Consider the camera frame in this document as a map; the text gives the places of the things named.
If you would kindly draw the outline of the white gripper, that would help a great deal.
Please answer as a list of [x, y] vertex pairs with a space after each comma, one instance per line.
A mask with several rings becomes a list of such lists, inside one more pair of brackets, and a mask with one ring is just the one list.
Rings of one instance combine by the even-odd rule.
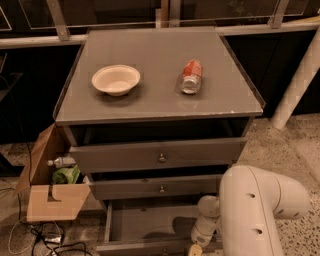
[[195, 244], [191, 245], [188, 250], [188, 256], [202, 256], [202, 248], [209, 245], [214, 232], [219, 226], [220, 218], [205, 217], [200, 215], [192, 230], [191, 241]]

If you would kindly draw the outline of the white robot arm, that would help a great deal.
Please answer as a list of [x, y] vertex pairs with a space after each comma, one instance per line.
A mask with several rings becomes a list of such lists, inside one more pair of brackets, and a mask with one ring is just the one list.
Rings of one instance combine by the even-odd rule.
[[277, 219], [299, 219], [310, 208], [307, 189], [297, 180], [248, 165], [222, 176], [219, 194], [198, 201], [188, 256], [202, 256], [218, 231], [224, 256], [284, 256]]

